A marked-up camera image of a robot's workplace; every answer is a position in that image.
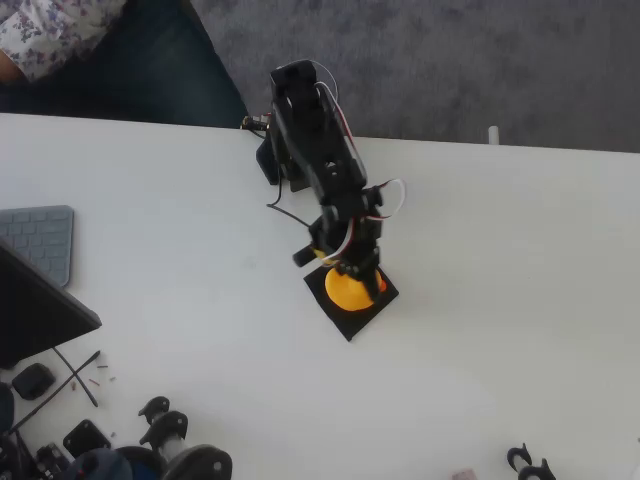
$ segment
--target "black square base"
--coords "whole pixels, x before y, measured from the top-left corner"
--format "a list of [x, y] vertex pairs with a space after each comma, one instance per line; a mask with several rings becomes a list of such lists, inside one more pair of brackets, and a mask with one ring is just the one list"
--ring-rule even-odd
[[371, 305], [364, 310], [358, 310], [356, 312], [348, 312], [337, 306], [327, 295], [327, 289], [324, 286], [324, 279], [331, 269], [327, 267], [319, 267], [304, 277], [304, 281], [316, 297], [318, 305], [322, 307], [327, 317], [338, 327], [340, 333], [344, 335], [349, 342], [351, 339], [362, 330], [367, 323], [374, 319], [378, 313], [380, 313], [384, 307], [391, 303], [391, 300], [398, 296], [398, 290], [393, 286], [389, 277], [380, 269], [380, 276], [387, 284], [387, 290], [380, 296], [378, 302]]

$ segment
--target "carpet floor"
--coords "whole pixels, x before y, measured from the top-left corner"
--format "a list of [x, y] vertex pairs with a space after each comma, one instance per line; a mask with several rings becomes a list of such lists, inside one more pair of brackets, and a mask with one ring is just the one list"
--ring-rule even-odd
[[638, 0], [193, 4], [254, 114], [273, 68], [313, 58], [356, 135], [640, 152]]

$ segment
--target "wire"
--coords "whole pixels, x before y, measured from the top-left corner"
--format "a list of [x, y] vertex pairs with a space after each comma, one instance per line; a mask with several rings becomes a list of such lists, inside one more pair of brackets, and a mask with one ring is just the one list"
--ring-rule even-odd
[[324, 90], [329, 94], [329, 97], [331, 97], [331, 100], [333, 101], [333, 105], [335, 106], [335, 110], [337, 110], [339, 116], [340, 116], [340, 121], [342, 123], [342, 127], [343, 127], [343, 131], [344, 133], [346, 133], [346, 136], [349, 138], [349, 143], [351, 143], [351, 147], [353, 148], [353, 152], [356, 156], [356, 161], [358, 162], [358, 167], [360, 168], [360, 171], [362, 172], [362, 175], [366, 178], [366, 171], [364, 169], [364, 163], [362, 162], [362, 158], [360, 157], [360, 152], [358, 152], [358, 148], [356, 147], [355, 142], [353, 141], [353, 134], [351, 133], [351, 129], [349, 128], [349, 123], [347, 122], [347, 118], [344, 116], [344, 112], [342, 111], [342, 108], [340, 108], [340, 105], [338, 104], [338, 101], [336, 100], [336, 98], [333, 96], [333, 94], [331, 93], [331, 89], [329, 88], [329, 86], [324, 83], [324, 82], [316, 82], [315, 83], [316, 86], [320, 85], [322, 86], [322, 88], [324, 88]]
[[285, 214], [287, 217], [289, 218], [293, 218], [296, 222], [304, 225], [307, 228], [311, 228], [311, 225], [309, 225], [307, 222], [305, 222], [304, 220], [296, 217], [293, 213], [289, 213], [286, 210], [280, 208], [280, 207], [276, 207], [275, 205], [267, 205], [267, 207], [274, 209], [276, 212], [280, 212]]
[[84, 362], [82, 365], [80, 365], [80, 368], [73, 370], [73, 375], [71, 375], [69, 378], [67, 378], [62, 385], [60, 385], [58, 388], [55, 389], [55, 391], [49, 395], [40, 405], [38, 405], [36, 408], [34, 408], [33, 410], [31, 410], [31, 412], [29, 412], [22, 420], [20, 420], [18, 423], [16, 423], [13, 427], [11, 427], [11, 429], [6, 433], [7, 436], [14, 434], [20, 427], [22, 427], [25, 423], [27, 423], [29, 420], [31, 420], [34, 415], [36, 413], [38, 413], [40, 411], [40, 409], [42, 407], [44, 407], [47, 403], [49, 403], [51, 400], [53, 400], [53, 397], [55, 397], [58, 393], [60, 393], [60, 391], [67, 386], [67, 384], [73, 380], [76, 375], [78, 374], [78, 372], [80, 372], [80, 370], [82, 370], [84, 367], [86, 367], [87, 365], [89, 365], [91, 362], [93, 362], [96, 358], [98, 358], [100, 356], [100, 350], [98, 350], [96, 353], [94, 353], [93, 355], [91, 355], [91, 357], [89, 358], [89, 360], [87, 360], [86, 362]]
[[98, 401], [96, 400], [96, 397], [93, 396], [93, 394], [89, 391], [89, 389], [87, 388], [87, 386], [84, 384], [84, 382], [82, 381], [82, 379], [78, 376], [77, 373], [73, 372], [73, 367], [71, 366], [71, 364], [69, 362], [67, 362], [67, 359], [64, 358], [64, 356], [62, 356], [62, 354], [60, 353], [60, 351], [56, 348], [53, 347], [53, 351], [56, 352], [58, 354], [58, 356], [62, 359], [62, 361], [64, 362], [64, 364], [69, 367], [69, 370], [71, 370], [71, 373], [74, 374], [74, 376], [76, 377], [76, 380], [78, 380], [78, 383], [80, 384], [80, 386], [84, 389], [85, 393], [87, 394], [87, 396], [89, 397], [89, 400], [91, 400], [91, 403], [93, 403], [94, 407], [98, 407]]
[[331, 255], [327, 255], [326, 257], [323, 257], [322, 258], [323, 262], [326, 262], [327, 260], [333, 260], [337, 256], [341, 255], [342, 252], [344, 252], [347, 249], [347, 247], [351, 244], [351, 240], [353, 240], [353, 224], [354, 224], [354, 220], [352, 218], [351, 220], [349, 220], [347, 233], [345, 233], [344, 235], [344, 240], [342, 241], [342, 244]]
[[280, 175], [280, 165], [277, 165], [277, 168], [278, 168], [278, 198], [276, 198], [276, 201], [273, 203], [267, 203], [267, 207], [269, 208], [275, 207], [280, 202], [280, 199], [282, 198], [282, 176]]
[[282, 199], [282, 174], [280, 173], [280, 165], [276, 165], [277, 169], [278, 169], [278, 198], [276, 198], [276, 201], [273, 203], [267, 203], [267, 208], [272, 208], [273, 210], [275, 210], [276, 212], [280, 212], [284, 215], [286, 215], [289, 218], [293, 218], [296, 222], [301, 223], [302, 225], [304, 225], [307, 228], [311, 228], [311, 225], [309, 225], [307, 222], [305, 222], [304, 220], [296, 217], [293, 213], [289, 213], [286, 210], [280, 208], [280, 207], [276, 207], [276, 205], [280, 202], [280, 200]]
[[281, 67], [278, 67], [278, 68], [288, 67], [289, 65], [291, 65], [293, 63], [302, 62], [304, 60], [308, 60], [309, 62], [313, 63], [314, 65], [318, 65], [320, 68], [322, 68], [325, 72], [327, 72], [329, 74], [329, 76], [331, 77], [331, 80], [333, 81], [333, 86], [336, 88], [336, 95], [335, 95], [334, 98], [336, 99], [336, 104], [337, 104], [338, 103], [338, 99], [340, 98], [340, 91], [338, 90], [338, 82], [336, 82], [336, 77], [333, 76], [333, 73], [331, 73], [331, 70], [329, 70], [327, 67], [325, 67], [320, 62], [318, 62], [316, 60], [311, 60], [310, 58], [301, 58], [300, 60], [294, 60], [293, 62], [289, 62], [286, 65], [282, 65]]
[[396, 213], [398, 213], [400, 211], [400, 209], [402, 208], [402, 206], [404, 205], [404, 201], [407, 199], [407, 185], [405, 184], [404, 180], [402, 180], [401, 178], [394, 178], [392, 180], [387, 180], [386, 182], [384, 182], [381, 185], [378, 185], [378, 187], [380, 189], [385, 188], [387, 185], [391, 184], [391, 183], [397, 183], [398, 185], [400, 185], [400, 202], [398, 202], [398, 206], [396, 207], [396, 209], [391, 212], [389, 215], [381, 215], [381, 216], [373, 216], [373, 215], [368, 215], [366, 218], [370, 219], [370, 220], [377, 220], [377, 221], [382, 221], [382, 220], [386, 220], [387, 218], [391, 218], [393, 217]]
[[262, 135], [260, 135], [259, 133], [256, 133], [256, 132], [255, 132], [255, 131], [253, 131], [253, 130], [249, 130], [249, 129], [246, 129], [246, 130], [247, 130], [248, 132], [253, 133], [256, 137], [261, 138], [262, 140], [264, 140], [264, 139], [266, 138], [266, 137], [263, 137]]

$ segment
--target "white cable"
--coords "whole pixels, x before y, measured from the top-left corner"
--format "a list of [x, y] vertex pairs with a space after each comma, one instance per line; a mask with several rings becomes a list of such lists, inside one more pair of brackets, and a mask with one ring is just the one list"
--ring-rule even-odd
[[325, 67], [323, 64], [321, 64], [320, 62], [316, 61], [316, 60], [311, 60], [310, 58], [301, 58], [300, 60], [294, 60], [293, 62], [289, 62], [286, 65], [282, 65], [281, 67], [278, 68], [284, 68], [284, 67], [288, 67], [289, 65], [293, 64], [293, 63], [297, 63], [297, 62], [302, 62], [304, 60], [307, 60], [311, 63], [313, 63], [314, 65], [318, 65], [319, 67], [321, 67], [325, 72], [327, 72], [329, 74], [329, 76], [331, 77], [331, 80], [333, 81], [333, 86], [336, 88], [336, 96], [334, 97], [336, 99], [336, 103], [338, 103], [338, 98], [340, 98], [340, 91], [338, 90], [338, 82], [336, 82], [336, 77], [333, 76], [333, 73], [331, 73], [331, 70], [329, 70], [327, 67]]
[[356, 148], [356, 144], [353, 142], [353, 134], [351, 133], [351, 129], [349, 128], [349, 122], [347, 122], [347, 117], [344, 116], [344, 112], [340, 108], [340, 105], [338, 104], [336, 98], [331, 93], [331, 89], [329, 88], [329, 86], [324, 82], [316, 82], [316, 85], [321, 85], [322, 88], [324, 88], [324, 90], [331, 97], [331, 100], [333, 101], [333, 105], [338, 110], [338, 114], [340, 115], [340, 120], [341, 120], [340, 124], [346, 130], [345, 133], [347, 134], [347, 137], [349, 138], [349, 143], [351, 143], [351, 147], [353, 148], [353, 153], [355, 154], [356, 161], [358, 162], [358, 167], [360, 168], [360, 172], [362, 173], [362, 176], [366, 179], [367, 173], [366, 173], [366, 170], [364, 169], [364, 163], [362, 162], [362, 158], [360, 157], [360, 152], [358, 152], [358, 149]]
[[384, 182], [382, 185], [380, 185], [380, 189], [385, 188], [387, 185], [389, 185], [391, 183], [397, 183], [398, 185], [400, 185], [400, 202], [398, 202], [398, 206], [389, 215], [383, 215], [383, 216], [380, 216], [380, 217], [374, 217], [374, 216], [369, 215], [369, 216], [367, 216], [368, 219], [377, 220], [377, 221], [381, 222], [382, 220], [386, 220], [387, 218], [393, 217], [396, 213], [398, 213], [400, 211], [400, 209], [404, 205], [404, 201], [407, 199], [407, 184], [401, 178], [394, 178], [393, 180], [388, 180], [388, 181]]
[[332, 260], [334, 258], [336, 258], [337, 256], [339, 256], [342, 252], [344, 252], [347, 247], [349, 246], [349, 244], [351, 243], [351, 237], [353, 237], [353, 218], [351, 220], [349, 220], [349, 226], [347, 227], [347, 233], [344, 236], [344, 240], [342, 241], [342, 245], [340, 245], [338, 247], [338, 250], [336, 250], [335, 252], [333, 252], [331, 255], [327, 255], [326, 257], [323, 257], [321, 260], [323, 262], [326, 262], [327, 260]]

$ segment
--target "gray keyboard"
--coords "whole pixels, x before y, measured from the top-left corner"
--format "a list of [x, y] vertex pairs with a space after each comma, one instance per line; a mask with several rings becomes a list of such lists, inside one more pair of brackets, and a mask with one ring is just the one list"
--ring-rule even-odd
[[72, 233], [71, 207], [0, 210], [0, 238], [62, 287], [69, 283]]

